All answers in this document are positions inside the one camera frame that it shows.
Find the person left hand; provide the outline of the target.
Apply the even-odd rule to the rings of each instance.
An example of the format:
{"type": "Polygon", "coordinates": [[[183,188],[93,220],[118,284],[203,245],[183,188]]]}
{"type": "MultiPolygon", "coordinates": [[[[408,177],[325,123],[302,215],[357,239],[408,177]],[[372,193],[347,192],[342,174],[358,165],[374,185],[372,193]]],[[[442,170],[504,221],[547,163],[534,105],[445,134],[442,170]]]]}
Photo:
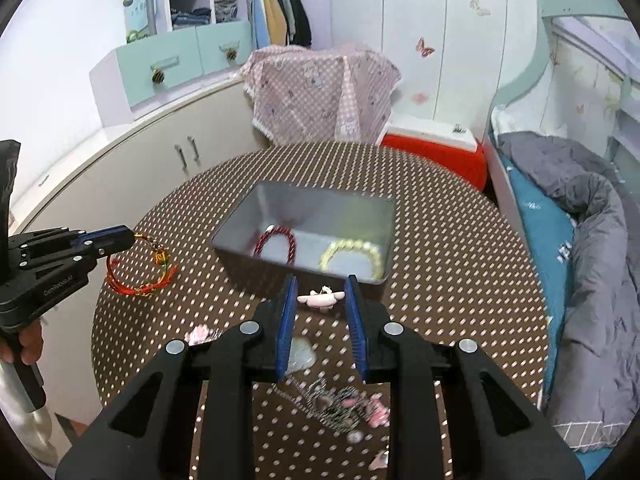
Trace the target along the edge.
{"type": "MultiPolygon", "coordinates": [[[[17,338],[21,350],[18,352],[21,361],[25,365],[36,364],[42,355],[43,338],[42,326],[39,320],[31,322],[29,326],[23,328],[17,338]]],[[[13,363],[15,360],[14,350],[10,347],[6,338],[0,339],[0,356],[2,361],[13,363]]]]}

